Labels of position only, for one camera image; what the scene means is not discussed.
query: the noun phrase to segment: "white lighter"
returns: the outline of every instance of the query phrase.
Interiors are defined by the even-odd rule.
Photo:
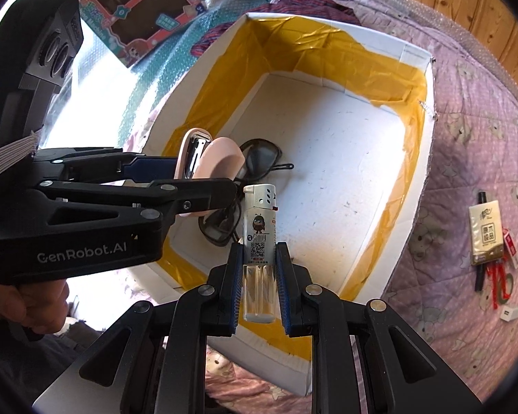
[[[243,188],[243,318],[275,321],[276,193],[271,184]]]

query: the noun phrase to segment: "pink blanket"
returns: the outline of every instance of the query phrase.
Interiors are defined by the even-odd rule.
[[[452,37],[379,0],[335,1],[352,8],[362,26],[425,48],[436,59],[430,176],[384,298],[484,399],[518,355],[518,319],[500,320],[489,279],[483,293],[474,292],[467,208],[479,190],[499,200],[503,225],[518,247],[518,98]],[[518,305],[518,270],[507,265],[506,273],[510,303]],[[241,413],[310,412],[309,397],[263,382],[214,351],[208,353],[207,391]]]

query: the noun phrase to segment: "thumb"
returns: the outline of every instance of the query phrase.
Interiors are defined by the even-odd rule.
[[[0,285],[0,314],[13,322],[25,319],[27,308],[15,286]]]

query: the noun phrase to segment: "transparent lighter base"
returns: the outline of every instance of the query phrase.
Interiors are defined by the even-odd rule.
[[[244,265],[243,319],[271,323],[275,315],[275,275],[272,265]]]

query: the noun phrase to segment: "brown packing tape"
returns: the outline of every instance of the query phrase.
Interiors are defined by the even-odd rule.
[[[428,93],[426,77],[418,68],[370,52],[348,33],[318,21],[296,16],[247,19],[213,65],[163,155],[176,155],[190,128],[200,127],[216,136],[258,79],[274,71],[301,71],[336,82],[376,107],[390,107],[405,126],[401,172],[372,238],[340,294],[354,300],[390,237],[413,178],[424,126],[424,109],[419,102],[425,101]],[[205,282],[205,275],[175,254],[167,241],[163,252],[158,263],[185,290]],[[241,322],[274,347],[310,359],[310,340],[305,343],[287,338],[278,324]]]

